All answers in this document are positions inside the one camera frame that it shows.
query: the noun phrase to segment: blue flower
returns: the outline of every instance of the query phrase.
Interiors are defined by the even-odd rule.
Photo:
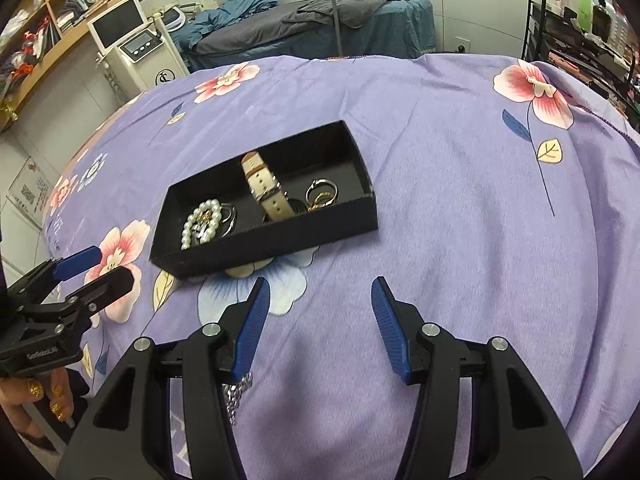
[[[89,167],[88,170],[84,172],[84,175],[80,179],[80,185],[78,186],[78,191],[80,191],[84,186],[89,184],[94,178],[95,175],[100,171],[100,168],[103,167],[104,161],[107,159],[108,153],[98,155],[94,163]]]
[[[316,246],[209,276],[198,293],[200,322],[218,322],[229,305],[249,297],[255,280],[260,276],[269,282],[271,288],[269,313],[276,316],[286,314],[293,302],[306,291],[306,276],[301,268],[311,265],[317,250]]]

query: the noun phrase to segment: pearl bracelet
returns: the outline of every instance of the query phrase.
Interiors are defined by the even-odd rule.
[[[220,202],[216,199],[202,202],[193,213],[187,217],[182,231],[181,249],[189,249],[191,247],[192,237],[199,240],[200,244],[206,244],[213,240],[216,230],[220,225],[222,218]]]

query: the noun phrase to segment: round black logo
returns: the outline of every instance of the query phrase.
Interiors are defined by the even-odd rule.
[[[169,81],[173,81],[174,79],[174,72],[172,72],[168,68],[165,68],[164,70],[158,72],[158,75],[156,76],[156,86],[158,86],[160,83],[168,83]]]

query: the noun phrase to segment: black box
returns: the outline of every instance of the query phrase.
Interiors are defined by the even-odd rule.
[[[378,228],[376,197],[358,147],[343,122],[326,124],[257,148],[288,198],[305,203],[311,181],[338,186],[337,201],[278,222],[264,221],[240,161],[244,153],[173,184],[166,193],[149,260],[176,278],[209,274],[335,242]],[[181,250],[184,223],[205,200],[236,207],[236,225],[223,238]],[[224,232],[224,224],[218,234]]]

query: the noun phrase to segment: qr code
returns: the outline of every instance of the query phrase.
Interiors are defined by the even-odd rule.
[[[27,199],[27,202],[33,205],[33,201],[36,199],[36,196],[31,192],[31,189],[29,189],[26,186],[22,186],[21,193],[22,193],[22,196]]]

